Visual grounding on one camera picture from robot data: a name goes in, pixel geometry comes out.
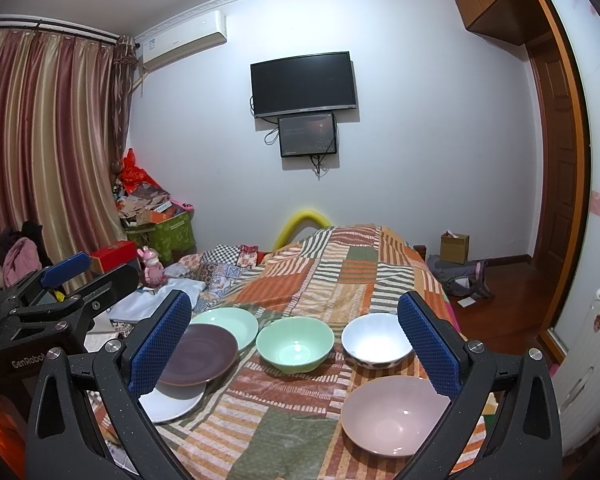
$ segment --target pink clothing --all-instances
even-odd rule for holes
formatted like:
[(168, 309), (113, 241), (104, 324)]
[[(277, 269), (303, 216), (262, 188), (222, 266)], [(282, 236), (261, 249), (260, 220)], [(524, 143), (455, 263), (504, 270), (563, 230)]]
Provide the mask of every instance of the pink clothing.
[(9, 249), (2, 266), (4, 286), (11, 286), (32, 270), (42, 269), (38, 258), (38, 248), (28, 238), (20, 238)]

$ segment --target wooden door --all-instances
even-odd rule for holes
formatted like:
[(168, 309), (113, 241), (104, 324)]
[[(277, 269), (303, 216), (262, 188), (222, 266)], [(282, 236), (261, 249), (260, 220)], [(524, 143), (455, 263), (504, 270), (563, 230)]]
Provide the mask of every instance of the wooden door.
[(567, 76), (554, 38), (529, 47), (542, 114), (544, 183), (534, 264), (557, 283), (576, 211), (576, 128)]

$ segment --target white plate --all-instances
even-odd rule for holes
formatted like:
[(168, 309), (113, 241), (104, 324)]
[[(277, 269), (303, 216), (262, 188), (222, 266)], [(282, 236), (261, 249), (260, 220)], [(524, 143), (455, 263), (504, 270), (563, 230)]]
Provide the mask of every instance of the white plate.
[(154, 424), (180, 418), (193, 410), (205, 394), (206, 384), (169, 386), (158, 383), (154, 390), (140, 396), (140, 404)]
[(413, 349), (395, 314), (366, 314), (342, 331), (344, 349), (365, 368), (391, 368)]

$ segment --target wall-mounted tv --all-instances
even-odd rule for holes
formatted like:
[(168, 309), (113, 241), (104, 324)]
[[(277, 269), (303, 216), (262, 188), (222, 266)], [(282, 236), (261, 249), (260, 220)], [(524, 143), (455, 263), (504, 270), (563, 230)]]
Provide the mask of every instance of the wall-mounted tv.
[(357, 106), (348, 52), (252, 64), (251, 91), (256, 117)]

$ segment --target gray bag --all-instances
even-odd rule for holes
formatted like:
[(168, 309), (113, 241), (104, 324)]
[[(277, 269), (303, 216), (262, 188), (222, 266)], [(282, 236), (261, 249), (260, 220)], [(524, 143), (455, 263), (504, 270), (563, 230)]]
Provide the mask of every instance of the gray bag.
[(493, 298), (493, 294), (484, 282), (486, 264), (485, 260), (454, 264), (441, 260), (437, 254), (432, 254), (427, 260), (427, 267), (442, 284), (448, 296), (459, 298), (471, 296), (474, 300)]

